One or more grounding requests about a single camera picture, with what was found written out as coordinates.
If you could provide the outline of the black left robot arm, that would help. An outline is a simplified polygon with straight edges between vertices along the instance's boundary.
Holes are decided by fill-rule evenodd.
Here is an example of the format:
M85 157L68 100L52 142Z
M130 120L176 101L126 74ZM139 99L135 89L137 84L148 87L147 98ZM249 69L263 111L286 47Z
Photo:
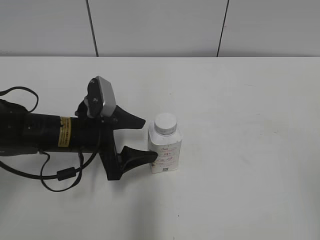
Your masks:
M117 106L110 117L85 115L81 103L75 117L36 114L1 100L0 155L11 157L39 152L98 153L109 181L139 166L153 163L157 153L124 146L117 153L114 131L142 129L146 121Z

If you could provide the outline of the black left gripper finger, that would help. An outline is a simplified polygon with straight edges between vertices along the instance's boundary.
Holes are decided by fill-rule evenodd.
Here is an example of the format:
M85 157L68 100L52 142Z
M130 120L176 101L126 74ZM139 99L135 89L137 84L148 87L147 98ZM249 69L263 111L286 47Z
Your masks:
M116 123L114 124L114 127L113 127L114 130L122 130L122 129L139 130L139 129L142 129L146 123L144 119L128 113L118 105L116 106L113 112L113 116L116 119Z
M142 165L154 163L158 154L154 151L142 151L124 146L121 153L117 154L120 179L126 172Z

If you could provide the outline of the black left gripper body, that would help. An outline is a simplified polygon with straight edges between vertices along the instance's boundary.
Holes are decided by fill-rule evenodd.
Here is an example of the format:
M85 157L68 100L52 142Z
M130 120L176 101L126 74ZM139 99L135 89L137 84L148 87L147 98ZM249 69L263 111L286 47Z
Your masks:
M120 167L120 154L117 153L114 130L118 123L119 114L123 111L118 105L110 117L99 116L94 118L94 131L97 137L94 138L93 153L85 163L81 163L79 171L85 169L99 154L102 165L107 175L107 180L118 181L121 179L123 172Z

